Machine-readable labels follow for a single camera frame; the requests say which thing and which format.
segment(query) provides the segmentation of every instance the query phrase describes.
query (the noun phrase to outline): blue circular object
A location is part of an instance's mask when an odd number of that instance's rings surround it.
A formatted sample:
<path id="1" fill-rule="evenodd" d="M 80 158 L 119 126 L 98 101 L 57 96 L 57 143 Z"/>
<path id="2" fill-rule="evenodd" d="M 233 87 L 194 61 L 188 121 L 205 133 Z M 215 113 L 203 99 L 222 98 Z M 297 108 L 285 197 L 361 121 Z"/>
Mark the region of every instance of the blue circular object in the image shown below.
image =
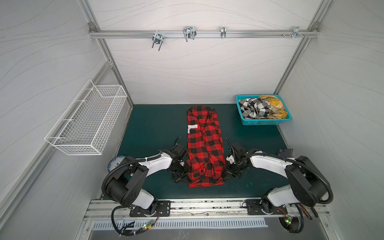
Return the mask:
<path id="1" fill-rule="evenodd" d="M 123 156 L 123 155 L 120 155 L 120 156 L 117 156 L 115 157 L 114 159 L 112 159 L 109 163 L 108 163 L 108 172 L 112 172 L 112 170 L 114 170 L 115 168 L 117 168 L 121 161 L 125 158 L 126 156 Z"/>

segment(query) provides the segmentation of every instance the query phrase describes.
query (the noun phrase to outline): white wire basket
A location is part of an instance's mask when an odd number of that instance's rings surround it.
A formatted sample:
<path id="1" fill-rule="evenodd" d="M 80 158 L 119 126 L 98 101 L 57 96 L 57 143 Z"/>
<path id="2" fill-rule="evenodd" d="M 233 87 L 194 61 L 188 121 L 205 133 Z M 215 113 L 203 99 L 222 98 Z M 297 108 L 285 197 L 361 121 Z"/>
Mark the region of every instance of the white wire basket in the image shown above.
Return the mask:
<path id="1" fill-rule="evenodd" d="M 121 85 L 90 83 L 45 137 L 67 155 L 101 155 L 127 98 Z M 81 94 L 85 97 L 78 100 Z"/>

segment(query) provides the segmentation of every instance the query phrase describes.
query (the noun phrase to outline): aluminum rail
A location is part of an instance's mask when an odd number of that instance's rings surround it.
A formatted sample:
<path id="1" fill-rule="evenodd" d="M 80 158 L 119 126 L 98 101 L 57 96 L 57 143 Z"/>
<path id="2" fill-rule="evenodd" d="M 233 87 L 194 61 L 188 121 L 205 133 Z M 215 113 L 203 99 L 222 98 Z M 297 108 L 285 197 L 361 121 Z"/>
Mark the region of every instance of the aluminum rail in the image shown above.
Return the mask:
<path id="1" fill-rule="evenodd" d="M 185 38 L 182 30 L 94 31 L 91 38 L 151 38 L 159 33 L 164 38 Z M 291 38 L 294 30 L 226 30 L 226 38 Z M 317 38 L 319 31 L 299 30 L 297 38 Z M 195 38 L 221 38 L 220 30 L 196 30 Z"/>
<path id="2" fill-rule="evenodd" d="M 311 22 L 308 25 L 308 29 L 312 30 L 318 30 L 321 20 L 323 19 L 325 13 L 327 12 L 327 9 L 329 8 L 329 5 L 331 4 L 332 0 L 322 0 L 318 9 L 316 10 L 315 15 L 313 16 Z M 301 55 L 303 54 L 305 48 L 308 46 L 308 43 L 310 42 L 310 38 L 302 38 L 299 42 L 299 45 L 297 46 L 295 53 L 293 54 L 291 61 L 289 62 L 287 68 L 285 69 L 283 75 L 280 78 L 279 83 L 277 84 L 275 91 L 273 94 L 279 94 L 282 90 L 285 82 L 288 80 L 289 76 L 291 75 L 293 69 L 296 66 L 296 63 L 299 61 Z"/>
<path id="3" fill-rule="evenodd" d="M 239 218 L 239 217 L 283 217 L 279 215 L 248 215 L 247 209 L 242 207 L 246 199 L 257 198 L 218 198 L 218 199 L 161 199 L 171 201 L 170 216 L 166 218 Z M 111 200 L 92 200 L 84 215 L 83 220 L 109 220 L 111 211 L 119 203 Z M 288 214 L 298 216 L 299 212 L 295 206 L 286 206 Z M 316 204 L 314 207 L 319 215 L 329 216 L 328 209 L 323 204 Z M 114 218 L 121 219 L 142 219 L 142 217 L 130 217 L 130 209 L 118 209 Z"/>

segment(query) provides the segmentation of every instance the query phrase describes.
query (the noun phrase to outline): black and white plaid cloth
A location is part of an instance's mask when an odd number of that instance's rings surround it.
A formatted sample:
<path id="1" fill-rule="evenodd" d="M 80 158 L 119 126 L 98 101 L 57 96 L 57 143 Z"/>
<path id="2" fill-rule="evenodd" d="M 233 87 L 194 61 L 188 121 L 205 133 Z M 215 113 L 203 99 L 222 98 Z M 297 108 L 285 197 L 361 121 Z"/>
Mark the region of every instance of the black and white plaid cloth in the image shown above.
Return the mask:
<path id="1" fill-rule="evenodd" d="M 271 112 L 271 105 L 265 100 L 247 98 L 239 100 L 240 110 L 245 119 L 266 118 Z"/>

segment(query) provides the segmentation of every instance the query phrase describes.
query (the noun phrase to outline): green work surface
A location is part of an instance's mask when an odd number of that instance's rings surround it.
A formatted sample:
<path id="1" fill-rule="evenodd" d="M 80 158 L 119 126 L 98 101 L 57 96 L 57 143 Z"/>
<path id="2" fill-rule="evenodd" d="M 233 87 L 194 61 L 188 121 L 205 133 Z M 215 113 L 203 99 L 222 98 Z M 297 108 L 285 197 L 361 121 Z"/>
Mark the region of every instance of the green work surface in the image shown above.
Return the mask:
<path id="1" fill-rule="evenodd" d="M 157 154 L 158 150 L 170 149 L 178 136 L 182 137 L 180 144 L 186 147 L 187 109 L 192 106 L 135 105 L 119 155 L 149 157 Z M 270 154 L 286 148 L 276 126 L 243 126 L 235 104 L 207 106 L 216 109 L 225 157 L 230 153 L 226 137 L 232 144 L 238 142 L 246 149 L 257 148 Z M 288 180 L 276 173 L 250 167 L 243 172 L 241 179 L 227 179 L 223 185 L 190 189 L 186 182 L 174 183 L 171 173 L 161 170 L 147 177 L 143 189 L 159 199 L 261 197 L 269 189 L 287 184 Z"/>

